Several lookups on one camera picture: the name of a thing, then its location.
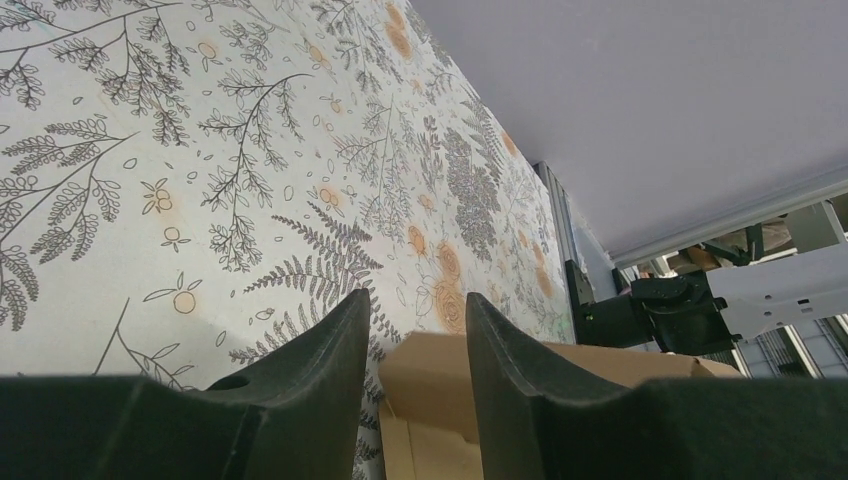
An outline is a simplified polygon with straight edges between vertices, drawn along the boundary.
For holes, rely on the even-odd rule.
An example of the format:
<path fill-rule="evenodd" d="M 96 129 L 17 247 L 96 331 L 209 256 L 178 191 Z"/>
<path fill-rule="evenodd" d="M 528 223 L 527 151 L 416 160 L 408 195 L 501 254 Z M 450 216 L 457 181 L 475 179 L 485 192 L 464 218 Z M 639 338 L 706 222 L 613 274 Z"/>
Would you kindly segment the brown cardboard paper box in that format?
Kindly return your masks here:
<path fill-rule="evenodd" d="M 625 387 L 652 378 L 727 377 L 740 372 L 698 357 L 551 344 L 577 366 Z M 380 364 L 385 396 L 379 422 L 389 479 L 481 479 L 467 342 L 462 335 L 414 332 Z"/>

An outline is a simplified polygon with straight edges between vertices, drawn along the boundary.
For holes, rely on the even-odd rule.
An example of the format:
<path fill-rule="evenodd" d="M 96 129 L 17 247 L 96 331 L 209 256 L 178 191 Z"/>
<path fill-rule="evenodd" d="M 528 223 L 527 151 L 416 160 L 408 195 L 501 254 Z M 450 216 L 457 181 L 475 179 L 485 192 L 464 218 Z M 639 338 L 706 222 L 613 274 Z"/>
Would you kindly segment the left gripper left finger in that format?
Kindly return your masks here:
<path fill-rule="evenodd" d="M 368 290 L 356 289 L 313 327 L 206 389 L 244 412 L 223 478 L 351 478 L 370 312 Z"/>

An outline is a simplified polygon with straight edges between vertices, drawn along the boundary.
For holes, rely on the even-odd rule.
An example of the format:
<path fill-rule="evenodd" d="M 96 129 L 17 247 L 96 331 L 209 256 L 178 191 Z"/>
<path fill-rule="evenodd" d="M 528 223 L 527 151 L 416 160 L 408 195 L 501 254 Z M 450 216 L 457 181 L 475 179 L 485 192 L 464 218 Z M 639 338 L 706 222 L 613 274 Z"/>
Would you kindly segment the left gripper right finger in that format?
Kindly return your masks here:
<path fill-rule="evenodd" d="M 480 293 L 465 320 L 485 478 L 613 478 L 618 464 L 592 423 L 624 387 L 525 334 Z"/>

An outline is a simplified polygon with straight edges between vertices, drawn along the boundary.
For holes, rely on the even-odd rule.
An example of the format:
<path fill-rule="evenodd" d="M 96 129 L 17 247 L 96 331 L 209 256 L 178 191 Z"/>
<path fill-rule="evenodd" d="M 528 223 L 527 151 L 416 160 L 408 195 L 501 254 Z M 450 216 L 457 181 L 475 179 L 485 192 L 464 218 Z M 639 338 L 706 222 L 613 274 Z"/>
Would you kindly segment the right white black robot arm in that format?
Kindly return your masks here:
<path fill-rule="evenodd" d="M 630 297 L 663 352 L 716 353 L 778 327 L 845 315 L 847 246 L 744 267 L 637 280 Z"/>

